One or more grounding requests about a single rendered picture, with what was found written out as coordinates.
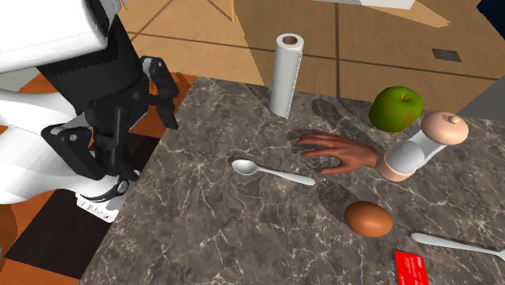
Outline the brown egg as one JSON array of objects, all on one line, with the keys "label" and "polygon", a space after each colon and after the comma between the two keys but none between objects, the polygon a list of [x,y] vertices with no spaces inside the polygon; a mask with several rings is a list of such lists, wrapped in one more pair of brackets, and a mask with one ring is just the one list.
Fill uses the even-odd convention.
[{"label": "brown egg", "polygon": [[384,236],[393,228],[390,214],[372,202],[353,202],[345,209],[344,218],[355,233],[365,237]]}]

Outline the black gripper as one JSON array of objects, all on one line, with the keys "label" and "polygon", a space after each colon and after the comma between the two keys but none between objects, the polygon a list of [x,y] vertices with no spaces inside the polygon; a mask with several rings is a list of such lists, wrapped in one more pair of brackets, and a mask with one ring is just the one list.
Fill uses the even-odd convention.
[{"label": "black gripper", "polygon": [[[87,127],[66,129],[63,124],[50,125],[41,131],[41,136],[80,176],[94,181],[106,175],[136,181],[139,175],[124,159],[124,142],[126,130],[147,111],[147,76],[158,92],[148,102],[171,130],[179,127],[174,116],[174,99],[179,89],[161,57],[139,59],[121,20],[117,15],[108,17],[100,0],[84,0],[84,6],[107,46],[39,66],[38,71],[95,128],[96,157],[88,150],[91,131]],[[112,137],[101,135],[112,132]]]}]

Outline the white paper towel roll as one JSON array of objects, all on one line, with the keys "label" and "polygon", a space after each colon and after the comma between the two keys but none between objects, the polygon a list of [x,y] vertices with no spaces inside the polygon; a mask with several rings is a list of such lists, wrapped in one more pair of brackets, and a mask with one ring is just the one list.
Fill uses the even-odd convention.
[{"label": "white paper towel roll", "polygon": [[303,38],[293,33],[284,33],[276,40],[269,110],[285,119],[291,109],[303,45]]}]

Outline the red card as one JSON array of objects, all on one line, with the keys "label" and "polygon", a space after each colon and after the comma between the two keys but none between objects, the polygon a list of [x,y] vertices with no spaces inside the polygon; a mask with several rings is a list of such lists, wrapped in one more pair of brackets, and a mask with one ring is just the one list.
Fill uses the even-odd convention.
[{"label": "red card", "polygon": [[429,285],[422,256],[395,250],[394,258],[398,285]]}]

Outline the white and beige pepper mill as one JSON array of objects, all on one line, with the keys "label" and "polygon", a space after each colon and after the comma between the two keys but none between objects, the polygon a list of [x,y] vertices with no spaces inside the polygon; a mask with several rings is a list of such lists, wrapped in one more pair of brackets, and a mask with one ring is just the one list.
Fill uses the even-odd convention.
[{"label": "white and beige pepper mill", "polygon": [[403,181],[446,146],[464,142],[468,134],[468,125],[456,114],[429,113],[414,136],[399,142],[377,160],[376,169],[390,181]]}]

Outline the green apple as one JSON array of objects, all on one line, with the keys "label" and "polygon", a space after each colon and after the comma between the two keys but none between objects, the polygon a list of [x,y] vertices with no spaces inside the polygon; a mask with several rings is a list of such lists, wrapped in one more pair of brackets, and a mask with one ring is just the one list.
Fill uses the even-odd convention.
[{"label": "green apple", "polygon": [[369,120],[379,130],[396,133],[415,122],[424,109],[422,97],[414,90],[387,87],[380,92],[369,111]]}]

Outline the brown hand figure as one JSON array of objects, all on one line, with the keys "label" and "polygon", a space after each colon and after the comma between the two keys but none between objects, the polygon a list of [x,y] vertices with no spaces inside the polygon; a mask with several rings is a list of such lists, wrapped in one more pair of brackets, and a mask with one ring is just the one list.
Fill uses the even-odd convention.
[{"label": "brown hand figure", "polygon": [[328,133],[304,134],[296,142],[299,145],[314,145],[324,149],[306,151],[302,157],[331,156],[339,160],[339,165],[322,168],[322,175],[334,175],[353,172],[360,167],[374,168],[377,163],[377,151],[374,147]]}]

